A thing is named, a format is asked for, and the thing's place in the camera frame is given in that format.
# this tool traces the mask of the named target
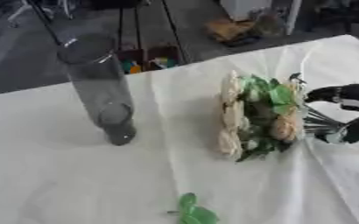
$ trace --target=table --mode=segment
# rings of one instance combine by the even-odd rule
[[[264,161],[218,158],[215,94],[232,69],[309,88],[359,82],[359,40],[326,38],[129,76],[137,138],[107,143],[70,84],[0,94],[0,224],[164,224],[182,193],[220,223],[359,223],[359,143],[312,138]],[[328,104],[315,105],[348,119]]]

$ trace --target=white rose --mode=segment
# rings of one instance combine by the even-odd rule
[[[224,126],[229,131],[237,131],[243,126],[243,101],[234,101],[223,114]]]
[[[246,117],[244,114],[243,114],[243,118],[242,118],[242,124],[241,124],[241,127],[239,127],[241,130],[248,130],[250,128],[250,121],[248,119],[248,117]]]
[[[229,158],[239,158],[242,155],[243,148],[236,132],[221,130],[219,134],[219,152]]]
[[[258,141],[254,140],[254,139],[249,140],[247,150],[252,151],[252,150],[256,149],[257,147],[258,147]]]
[[[236,71],[232,71],[222,81],[222,99],[227,104],[233,103],[242,92],[241,81]]]
[[[258,91],[256,89],[250,90],[248,100],[250,102],[259,102],[260,101],[260,94],[258,93]]]

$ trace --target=green leaf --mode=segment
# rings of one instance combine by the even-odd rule
[[[179,210],[184,214],[188,214],[191,212],[191,210],[193,210],[193,207],[196,202],[197,197],[194,193],[186,193],[182,195],[179,199]]]
[[[292,104],[292,91],[285,85],[278,85],[270,91],[270,97],[275,105]]]
[[[185,214],[179,218],[179,224],[204,224],[204,223],[200,222],[193,216]]]
[[[271,79],[270,80],[270,89],[276,88],[278,85],[280,85],[279,81],[277,79]]]
[[[201,224],[216,224],[219,220],[215,213],[202,206],[196,206],[189,216],[192,216]]]
[[[268,82],[254,74],[251,76],[251,79],[253,80],[253,88],[257,88],[262,95],[266,95],[270,89]]]
[[[277,105],[277,106],[273,107],[273,112],[278,115],[284,115],[290,110],[291,107],[292,107],[292,105],[290,105],[290,104]]]

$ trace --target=gray floor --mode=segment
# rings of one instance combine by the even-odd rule
[[[212,59],[231,53],[241,53],[271,46],[318,39],[339,34],[333,29],[313,33],[296,33],[288,38],[266,39],[255,45],[226,48],[206,35],[204,24],[225,17],[223,9],[212,0],[167,0],[192,62]],[[175,43],[159,0],[140,11],[145,47]],[[116,36],[117,11],[92,12],[79,10],[74,20],[59,12],[53,29],[65,41],[86,32],[105,32]],[[18,20],[18,28],[10,28],[0,20],[0,94],[20,89],[36,88],[67,81],[63,67],[56,60],[55,45],[33,13]],[[135,45],[132,11],[126,12],[124,42]]]

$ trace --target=chair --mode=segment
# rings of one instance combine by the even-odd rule
[[[8,21],[11,23],[11,26],[13,26],[13,27],[18,26],[18,23],[16,22],[17,17],[19,17],[21,14],[23,14],[26,11],[32,10],[32,6],[30,6],[26,0],[21,0],[21,1],[22,1],[22,6],[15,13],[13,13],[10,17],[8,17]],[[42,8],[42,10],[47,13],[46,15],[49,18],[53,18],[54,13],[52,10],[45,8],[45,7]]]

